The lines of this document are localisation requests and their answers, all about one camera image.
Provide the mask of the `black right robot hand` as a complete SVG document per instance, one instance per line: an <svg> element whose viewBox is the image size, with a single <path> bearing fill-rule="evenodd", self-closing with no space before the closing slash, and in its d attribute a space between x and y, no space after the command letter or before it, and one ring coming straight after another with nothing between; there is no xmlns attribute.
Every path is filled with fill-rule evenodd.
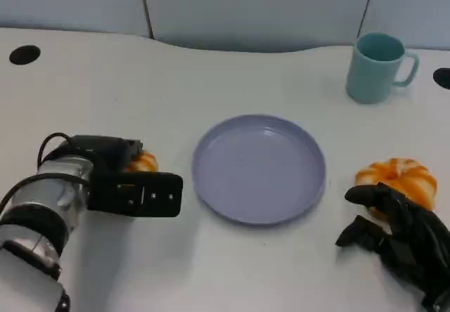
<svg viewBox="0 0 450 312"><path fill-rule="evenodd" d="M339 235L338 247L375 252L395 277L423 294L426 311L449 310L449 229L432 211L384 183L350 188L345 199L387 217L390 233L358 215Z"/></svg>

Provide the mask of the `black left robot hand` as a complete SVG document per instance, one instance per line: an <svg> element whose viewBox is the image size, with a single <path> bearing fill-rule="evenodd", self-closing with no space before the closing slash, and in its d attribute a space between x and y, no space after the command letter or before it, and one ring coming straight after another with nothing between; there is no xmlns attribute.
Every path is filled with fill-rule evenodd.
<svg viewBox="0 0 450 312"><path fill-rule="evenodd" d="M100 168L114 172L125 171L143 151L139 140L93 135L76 135L71 140L76 148L89 152Z"/></svg>

